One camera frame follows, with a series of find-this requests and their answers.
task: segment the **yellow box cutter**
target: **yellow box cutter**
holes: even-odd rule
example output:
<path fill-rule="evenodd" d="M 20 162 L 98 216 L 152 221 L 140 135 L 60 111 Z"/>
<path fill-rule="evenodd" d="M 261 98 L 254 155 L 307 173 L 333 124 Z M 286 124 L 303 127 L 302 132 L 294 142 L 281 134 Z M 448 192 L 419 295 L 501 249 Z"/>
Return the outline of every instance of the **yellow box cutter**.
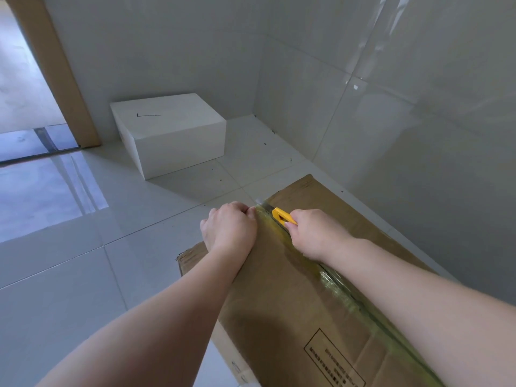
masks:
<path fill-rule="evenodd" d="M 278 221 L 282 226 L 285 226 L 285 222 L 291 222 L 297 225 L 297 222 L 292 218 L 290 214 L 281 210 L 280 208 L 275 208 L 264 201 L 257 200 L 258 204 L 261 205 L 266 211 L 271 213 L 276 221 Z"/>

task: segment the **forearm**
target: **forearm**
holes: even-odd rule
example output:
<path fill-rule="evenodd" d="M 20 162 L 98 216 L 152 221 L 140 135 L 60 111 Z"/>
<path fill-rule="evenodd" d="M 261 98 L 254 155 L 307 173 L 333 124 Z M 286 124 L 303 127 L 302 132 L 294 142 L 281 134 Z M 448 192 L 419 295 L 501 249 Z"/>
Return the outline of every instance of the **forearm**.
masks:
<path fill-rule="evenodd" d="M 216 250 L 88 338 L 40 386 L 191 386 L 242 258 Z"/>
<path fill-rule="evenodd" d="M 326 264 L 348 278 L 450 386 L 516 378 L 516 309 L 426 272 L 369 241 L 348 239 Z"/>

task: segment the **finger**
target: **finger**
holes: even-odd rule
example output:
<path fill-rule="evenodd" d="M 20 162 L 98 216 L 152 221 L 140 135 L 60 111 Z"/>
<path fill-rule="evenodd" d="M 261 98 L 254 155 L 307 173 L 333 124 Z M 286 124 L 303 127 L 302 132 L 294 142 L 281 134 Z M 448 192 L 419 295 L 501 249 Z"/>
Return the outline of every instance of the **finger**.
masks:
<path fill-rule="evenodd" d="M 239 202 L 239 201 L 233 201 L 232 203 L 230 203 L 230 205 L 233 205 L 238 210 L 240 210 L 241 212 L 244 212 L 244 213 L 247 212 L 247 210 L 249 209 L 249 207 L 246 204 Z"/>
<path fill-rule="evenodd" d="M 298 227 L 294 223 L 286 222 L 285 227 L 288 229 L 288 233 L 291 235 L 292 242 L 295 242 L 298 236 Z"/>
<path fill-rule="evenodd" d="M 251 220 L 256 220 L 256 208 L 254 206 L 247 209 L 246 216 Z"/>
<path fill-rule="evenodd" d="M 292 218 L 296 221 L 296 222 L 299 222 L 301 220 L 301 214 L 303 212 L 303 209 L 295 209 L 291 212 L 291 216 Z"/>

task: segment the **cardboard box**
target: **cardboard box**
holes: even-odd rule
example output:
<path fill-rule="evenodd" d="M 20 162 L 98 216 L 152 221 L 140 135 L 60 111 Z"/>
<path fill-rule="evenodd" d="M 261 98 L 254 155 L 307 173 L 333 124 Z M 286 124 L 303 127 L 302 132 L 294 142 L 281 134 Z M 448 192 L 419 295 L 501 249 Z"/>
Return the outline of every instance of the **cardboard box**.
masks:
<path fill-rule="evenodd" d="M 111 103 L 111 110 L 144 179 L 224 155 L 226 121 L 197 94 Z"/>
<path fill-rule="evenodd" d="M 428 269 L 311 175 L 268 202 L 288 212 L 320 208 L 354 236 Z M 263 387 L 414 387 L 442 383 L 392 324 L 355 288 L 297 252 L 259 212 L 255 247 L 233 282 L 212 340 L 241 384 Z M 187 273 L 203 243 L 178 258 Z"/>

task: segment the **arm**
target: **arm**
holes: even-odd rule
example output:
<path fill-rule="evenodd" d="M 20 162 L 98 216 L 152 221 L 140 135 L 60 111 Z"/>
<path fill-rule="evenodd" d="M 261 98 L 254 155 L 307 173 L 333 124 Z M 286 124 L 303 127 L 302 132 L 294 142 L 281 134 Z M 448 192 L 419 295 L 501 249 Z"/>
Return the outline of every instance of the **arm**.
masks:
<path fill-rule="evenodd" d="M 293 245 L 349 279 L 449 386 L 513 385 L 516 308 L 355 239 L 320 210 L 294 210 Z"/>
<path fill-rule="evenodd" d="M 193 385 L 256 228 L 254 208 L 232 202 L 212 209 L 201 222 L 209 253 L 197 266 L 84 341 L 38 386 Z"/>

